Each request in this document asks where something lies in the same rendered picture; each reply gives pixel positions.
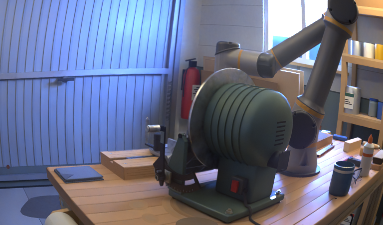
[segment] green machine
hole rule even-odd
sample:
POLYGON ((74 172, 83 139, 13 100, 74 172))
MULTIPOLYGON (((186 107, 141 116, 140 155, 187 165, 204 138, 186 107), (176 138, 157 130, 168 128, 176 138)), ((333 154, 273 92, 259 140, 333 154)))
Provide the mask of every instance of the green machine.
MULTIPOLYGON (((196 94, 189 136, 179 134, 171 157, 165 142, 155 139, 156 179, 173 198, 223 222, 245 217, 283 200, 272 188, 275 174, 288 165, 292 123, 281 93, 254 86, 241 70, 219 70, 196 94), (218 169, 217 180, 200 184, 195 172, 209 169, 218 169)), ((146 131, 165 127, 149 125, 146 131)))

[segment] metal disc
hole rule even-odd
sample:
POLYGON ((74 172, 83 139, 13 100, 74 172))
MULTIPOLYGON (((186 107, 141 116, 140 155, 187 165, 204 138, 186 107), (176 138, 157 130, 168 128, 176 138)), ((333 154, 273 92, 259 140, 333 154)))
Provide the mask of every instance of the metal disc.
POLYGON ((218 155, 209 149, 205 140, 203 130, 205 111, 216 91, 229 83, 254 85, 253 80, 242 70, 234 68, 219 70, 209 76, 201 85, 191 104, 189 113, 188 132, 191 149, 203 165, 212 169, 218 168, 218 155))

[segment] bolt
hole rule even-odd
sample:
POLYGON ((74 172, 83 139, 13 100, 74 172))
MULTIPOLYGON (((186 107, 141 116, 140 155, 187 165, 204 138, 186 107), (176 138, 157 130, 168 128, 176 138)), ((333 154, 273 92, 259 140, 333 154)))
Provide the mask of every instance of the bolt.
POLYGON ((232 210, 232 209, 227 209, 227 210, 225 211, 225 214, 227 214, 227 215, 231 215, 231 214, 233 214, 233 210, 232 210))

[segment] window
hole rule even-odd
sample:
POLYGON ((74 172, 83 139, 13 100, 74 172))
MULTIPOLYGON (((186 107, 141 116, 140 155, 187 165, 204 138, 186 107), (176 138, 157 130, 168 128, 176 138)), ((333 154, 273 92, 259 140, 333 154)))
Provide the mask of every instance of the window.
MULTIPOLYGON (((327 10, 327 0, 263 0, 264 44, 268 51, 317 21, 327 10)), ((301 56, 315 60, 320 44, 301 56)))

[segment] black cable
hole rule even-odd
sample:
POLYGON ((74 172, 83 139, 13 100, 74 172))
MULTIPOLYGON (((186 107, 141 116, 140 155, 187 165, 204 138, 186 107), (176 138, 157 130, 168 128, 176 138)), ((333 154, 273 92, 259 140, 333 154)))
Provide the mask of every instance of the black cable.
POLYGON ((249 209, 249 221, 255 225, 261 225, 261 224, 257 223, 256 221, 254 221, 253 218, 251 217, 253 215, 253 211, 251 210, 251 207, 247 204, 246 193, 247 193, 247 189, 244 189, 243 190, 243 204, 245 205, 245 207, 247 207, 247 209, 249 209))

